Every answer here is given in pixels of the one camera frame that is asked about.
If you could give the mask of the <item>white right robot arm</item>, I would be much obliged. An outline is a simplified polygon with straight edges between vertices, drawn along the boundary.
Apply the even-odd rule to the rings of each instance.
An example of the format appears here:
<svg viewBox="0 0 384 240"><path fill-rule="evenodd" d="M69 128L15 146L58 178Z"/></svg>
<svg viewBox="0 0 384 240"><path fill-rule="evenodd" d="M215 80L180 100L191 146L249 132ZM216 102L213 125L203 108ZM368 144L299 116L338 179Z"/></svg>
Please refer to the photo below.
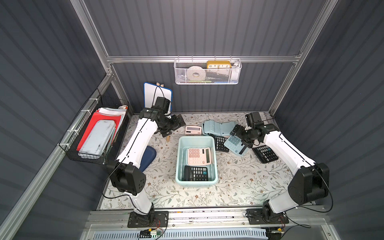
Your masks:
<svg viewBox="0 0 384 240"><path fill-rule="evenodd" d="M249 130L236 125L230 135L240 138L249 148L253 146L255 140L264 143L293 174L287 191L263 203L261 217L265 222L275 221L288 210L330 194L329 167L324 163L317 164L300 152L275 125L258 125Z"/></svg>

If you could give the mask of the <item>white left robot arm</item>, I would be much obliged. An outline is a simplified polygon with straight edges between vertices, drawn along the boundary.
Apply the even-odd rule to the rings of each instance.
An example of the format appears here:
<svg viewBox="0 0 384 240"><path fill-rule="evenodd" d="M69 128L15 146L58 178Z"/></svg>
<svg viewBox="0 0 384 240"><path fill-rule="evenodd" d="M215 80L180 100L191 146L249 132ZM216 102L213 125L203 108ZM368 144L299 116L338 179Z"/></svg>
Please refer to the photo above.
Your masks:
<svg viewBox="0 0 384 240"><path fill-rule="evenodd" d="M153 203L144 192L146 175L140 170L150 139L157 132L166 138L184 126L186 123L180 114L166 116L162 110L155 108L141 111L131 139L117 157L117 164L109 175L113 187L131 201L136 214L148 216L154 211Z"/></svg>

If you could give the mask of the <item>teal calculator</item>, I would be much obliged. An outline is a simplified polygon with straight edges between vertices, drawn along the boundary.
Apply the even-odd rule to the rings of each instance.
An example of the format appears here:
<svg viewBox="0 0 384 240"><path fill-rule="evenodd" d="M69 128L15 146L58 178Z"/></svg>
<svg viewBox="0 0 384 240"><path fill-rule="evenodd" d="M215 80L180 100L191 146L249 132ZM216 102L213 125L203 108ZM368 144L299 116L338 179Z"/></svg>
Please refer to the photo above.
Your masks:
<svg viewBox="0 0 384 240"><path fill-rule="evenodd" d="M227 138L227 140L224 142L224 146L235 155L241 157L244 156L249 149L242 143L241 139L236 136L230 136Z"/></svg>

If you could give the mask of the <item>mint green storage box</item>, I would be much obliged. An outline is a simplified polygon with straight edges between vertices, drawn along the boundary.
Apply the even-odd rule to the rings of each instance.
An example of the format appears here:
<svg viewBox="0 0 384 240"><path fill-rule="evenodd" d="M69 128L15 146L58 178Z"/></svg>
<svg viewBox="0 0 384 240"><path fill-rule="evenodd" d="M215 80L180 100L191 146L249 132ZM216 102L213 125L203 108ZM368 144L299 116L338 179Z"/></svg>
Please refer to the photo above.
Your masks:
<svg viewBox="0 0 384 240"><path fill-rule="evenodd" d="M189 148L210 148L213 158L213 163L208 166L191 166L191 167L206 167L208 169L209 180L206 182L188 182L183 181L184 166L189 166L187 163L187 149ZM177 167L176 167L176 182L183 187L200 187L208 188L218 183L218 167L216 158L215 142L213 137L209 136L183 136L179 139Z"/></svg>

